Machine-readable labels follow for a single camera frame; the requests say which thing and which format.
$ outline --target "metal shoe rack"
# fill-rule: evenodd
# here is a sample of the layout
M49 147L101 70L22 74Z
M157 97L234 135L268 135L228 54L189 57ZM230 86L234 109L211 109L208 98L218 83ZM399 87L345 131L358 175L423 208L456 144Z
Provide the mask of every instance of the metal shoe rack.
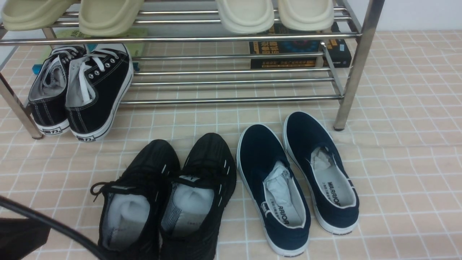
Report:
M162 105L162 104L201 104L201 103L239 103L239 102L289 102L289 101L310 101L310 100L339 100L340 107L337 113L337 118L334 123L335 130L343 130L345 128L347 117L350 112L359 80L363 73L365 62L371 48L372 40L376 31L376 27L382 12L385 0L369 0L364 23L361 23L356 18L347 0L336 0L335 6L335 21L347 22L351 32L306 32L303 34L285 34L285 35L236 35L231 37L140 37L140 38L69 38L56 39L53 28L62 27L78 27L78 12L67 12L62 17L66 20L59 20L48 28L43 28L45 34L44 39L14 39L2 40L7 30L3 24L0 25L0 46L23 46L23 45L56 45L56 44L86 44L86 43L171 43L171 42L233 42L233 41L287 41L287 40L321 40L321 47L318 52L297 53L297 54L271 54L271 55L256 55L256 54L233 54L233 55L205 55L205 56L147 56L135 58L134 61L185 61L185 60L237 60L237 59L265 59L265 58L288 58L288 57L317 57L316 68L285 68L285 69L258 69L258 70L204 70L204 71L177 71L177 72L142 72L135 73L135 78L141 76L163 76L163 75L257 75L283 72L298 72L304 73L304 78L271 78L264 80L216 80L216 81L180 81L180 82L144 82L134 80L134 87L162 87L162 86L207 86L207 85L244 85L244 84L292 84L292 83L313 83L326 82L334 88L332 95L310 95L310 96L289 96L289 97L249 97L249 98L218 98L218 99L163 99L163 100L124 100L124 105ZM277 10L275 23L279 23L277 18ZM191 15L216 15L218 11L141 11L140 16L171 16L175 19L153 19L153 20L137 20L134 25L185 25L185 24L217 24L219 19L182 19L177 17L190 17ZM345 39L354 38L358 45L355 51L353 62L350 68L350 73L345 87L339 81L339 78L334 69L332 59L327 51L324 41L329 39ZM325 57L328 62L328 67L322 67L322 58ZM314 72L327 72L327 77L313 77L310 74ZM37 129L34 121L30 116L30 108L28 104L22 104L15 92L11 89L8 82L0 73L0 94L6 100L13 112L18 116L24 127L28 130L31 136L35 139L41 139L43 135Z

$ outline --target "beige floor tile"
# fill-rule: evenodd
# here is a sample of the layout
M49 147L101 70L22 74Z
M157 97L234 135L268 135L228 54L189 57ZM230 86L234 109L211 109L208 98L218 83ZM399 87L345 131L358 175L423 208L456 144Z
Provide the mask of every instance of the beige floor tile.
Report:
M0 194L39 209L93 241L104 199L88 188L113 181L153 139L166 139L183 164L194 142L218 132L236 153L240 134L266 124L281 137L286 116L302 110L331 132L360 199L359 228L334 237L312 213L309 249L294 259L458 259L462 252L462 33L459 31L378 32L343 132L333 132L338 103L121 106L103 142L79 143L71 133L34 141L0 99ZM351 50L356 43L348 41ZM43 48L23 46L2 69L24 100L35 77L30 66ZM247 43L159 43L149 55L247 53ZM144 71L176 71L178 62L146 62ZM181 70L247 69L248 61L183 61ZM346 81L348 70L339 69ZM299 74L279 74L299 77ZM207 75L199 80L217 80ZM233 80L223 75L220 79ZM143 80L158 80L144 77ZM162 77L197 80L197 77ZM186 99L331 94L323 84L293 86L208 86L134 88L126 99ZM303 192L303 175L293 165ZM2 217L18 217L3 210ZM265 242L259 212L240 178L223 215L218 260L279 260ZM76 243L52 231L43 252L28 260L93 260Z

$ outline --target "black cable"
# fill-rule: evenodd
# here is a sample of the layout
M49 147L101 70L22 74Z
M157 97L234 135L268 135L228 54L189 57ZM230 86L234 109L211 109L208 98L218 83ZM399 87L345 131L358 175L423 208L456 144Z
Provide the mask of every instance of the black cable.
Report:
M21 205L13 200L0 196L0 206L6 209L9 209L15 213L18 213L29 219L33 219L39 222L42 222L54 230L60 232L63 235L68 236L69 238L75 240L77 243L88 249L92 254L98 257L100 260L112 260L100 247L93 243L90 239L82 235L81 233L73 230L72 228L38 212L33 209L30 209L24 205Z

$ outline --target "book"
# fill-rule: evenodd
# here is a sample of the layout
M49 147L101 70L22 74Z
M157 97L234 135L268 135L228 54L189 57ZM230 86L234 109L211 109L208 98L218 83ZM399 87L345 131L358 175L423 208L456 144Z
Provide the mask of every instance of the book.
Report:
M340 32L337 23L331 28L332 32ZM284 27L282 24L274 24L266 34L287 34L303 33ZM286 53L306 53L317 52L319 50L319 40L312 41L267 41L267 42L249 42L251 54L286 54ZM331 39L326 42L334 67L349 68L351 64L351 53L343 39ZM268 58L268 59L251 59L251 69L261 68L300 68L314 67L316 58Z
M148 35L147 28L131 28L126 33L121 34L119 37L146 37ZM90 35L83 34L78 29L69 29L69 30L61 30L56 32L56 38L91 38ZM92 51L95 49L97 44L87 44L88 50ZM129 43L125 46L127 47L130 55L132 57L140 57L143 55L145 43ZM34 66L32 66L32 71L35 75L40 73L42 69L42 65L48 56L51 53L51 47L46 46L42 52L42 55L37 59ZM133 68L135 71L140 71L140 63L133 62Z

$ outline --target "slipper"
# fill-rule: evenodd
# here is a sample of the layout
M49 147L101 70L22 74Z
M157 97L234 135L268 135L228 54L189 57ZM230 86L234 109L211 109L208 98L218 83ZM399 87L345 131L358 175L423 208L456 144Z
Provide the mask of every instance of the slipper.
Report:
M319 31L334 23L332 0L279 0L282 24L298 31Z
M8 0L1 17L5 29L26 31L47 27L56 22L75 0Z
M271 0L216 0L222 25L240 34L269 30L274 23Z
M144 0L82 0L79 28L92 36L115 36L132 27Z

